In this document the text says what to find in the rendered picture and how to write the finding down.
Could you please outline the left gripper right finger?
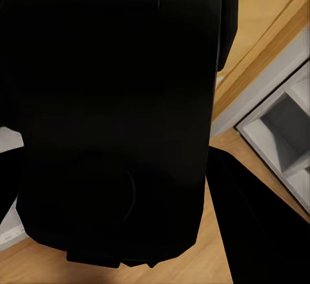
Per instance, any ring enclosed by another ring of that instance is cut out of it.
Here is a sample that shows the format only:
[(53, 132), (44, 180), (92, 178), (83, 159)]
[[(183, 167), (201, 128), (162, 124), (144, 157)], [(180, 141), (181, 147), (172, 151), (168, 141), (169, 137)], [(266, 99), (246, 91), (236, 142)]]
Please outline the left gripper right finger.
[(234, 284), (310, 284), (310, 224), (229, 152), (206, 177)]

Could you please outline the digital camera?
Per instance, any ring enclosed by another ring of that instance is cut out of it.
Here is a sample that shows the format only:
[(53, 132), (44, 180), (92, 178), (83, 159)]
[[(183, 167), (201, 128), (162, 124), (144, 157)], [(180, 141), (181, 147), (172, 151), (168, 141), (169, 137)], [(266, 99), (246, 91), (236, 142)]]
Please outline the digital camera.
[(194, 246), (237, 30), (238, 0), (0, 0), (0, 127), (26, 150), (26, 234), (115, 269)]

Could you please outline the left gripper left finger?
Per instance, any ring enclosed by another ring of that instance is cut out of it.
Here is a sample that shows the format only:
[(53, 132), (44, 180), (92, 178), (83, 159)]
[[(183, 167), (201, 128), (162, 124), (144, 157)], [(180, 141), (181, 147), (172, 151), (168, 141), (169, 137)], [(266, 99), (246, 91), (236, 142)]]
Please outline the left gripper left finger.
[(18, 196), (19, 178), (25, 156), (25, 147), (0, 153), (0, 223)]

